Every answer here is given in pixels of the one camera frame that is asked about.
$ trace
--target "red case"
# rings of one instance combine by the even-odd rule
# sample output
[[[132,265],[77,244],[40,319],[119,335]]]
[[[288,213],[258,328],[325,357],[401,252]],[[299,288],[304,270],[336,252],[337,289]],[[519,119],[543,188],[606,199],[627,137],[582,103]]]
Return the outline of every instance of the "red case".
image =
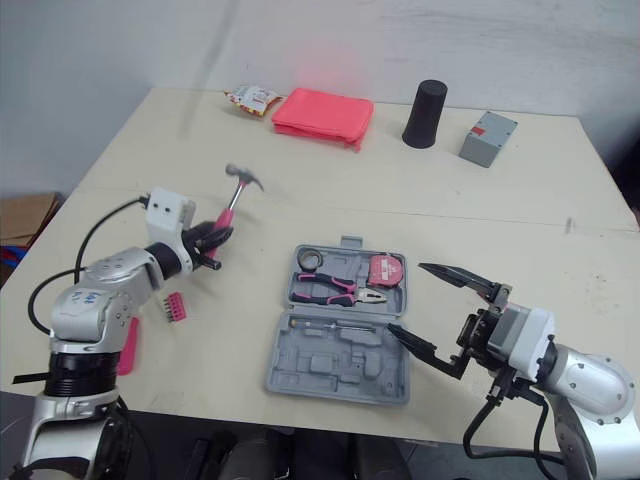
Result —
[[[340,141],[358,151],[372,114],[369,100],[296,88],[272,121],[277,133]]]

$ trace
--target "pink tape measure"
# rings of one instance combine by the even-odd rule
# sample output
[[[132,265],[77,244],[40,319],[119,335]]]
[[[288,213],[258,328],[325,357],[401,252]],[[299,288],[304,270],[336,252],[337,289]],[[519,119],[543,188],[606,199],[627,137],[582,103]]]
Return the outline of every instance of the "pink tape measure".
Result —
[[[403,276],[402,263],[391,255],[374,255],[369,260],[369,285],[395,287]]]

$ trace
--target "gray tool case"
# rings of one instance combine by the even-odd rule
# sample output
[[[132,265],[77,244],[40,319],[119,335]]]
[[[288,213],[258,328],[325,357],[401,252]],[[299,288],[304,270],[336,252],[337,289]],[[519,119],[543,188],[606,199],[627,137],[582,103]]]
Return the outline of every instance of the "gray tool case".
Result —
[[[387,323],[402,325],[399,317],[407,305],[406,260],[388,253],[402,263],[401,282],[393,288],[370,287],[369,259],[387,252],[361,247],[361,238],[343,237],[340,248],[296,248],[286,298],[291,308],[280,317],[276,329],[267,372],[268,390],[376,405],[404,405],[409,401],[409,355],[386,329]],[[292,301],[293,292],[318,297],[339,294],[323,284],[297,280],[297,274],[302,273],[297,262],[302,249],[322,253],[323,263],[315,273],[355,280],[359,288],[384,293],[386,303],[358,302],[343,307]]]

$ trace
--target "white wall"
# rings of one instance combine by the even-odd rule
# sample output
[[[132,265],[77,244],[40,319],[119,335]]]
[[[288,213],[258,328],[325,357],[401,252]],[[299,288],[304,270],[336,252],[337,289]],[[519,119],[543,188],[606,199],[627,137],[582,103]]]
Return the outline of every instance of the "white wall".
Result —
[[[69,192],[151,86],[321,88],[640,128],[637,0],[0,0],[0,192]]]

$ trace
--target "pliers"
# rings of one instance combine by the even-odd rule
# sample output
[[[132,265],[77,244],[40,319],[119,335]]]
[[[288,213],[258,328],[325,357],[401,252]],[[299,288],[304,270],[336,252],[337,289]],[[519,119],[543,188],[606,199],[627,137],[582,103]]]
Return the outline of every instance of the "pliers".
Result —
[[[387,301],[387,296],[383,293],[376,292],[370,288],[358,288],[358,285],[353,280],[336,278],[331,275],[325,275],[324,273],[298,273],[296,274],[296,280],[303,283],[321,283],[329,287],[334,287],[343,293],[331,297],[313,297],[305,293],[293,292],[291,294],[291,300],[294,302],[353,307],[356,302],[384,303]]]

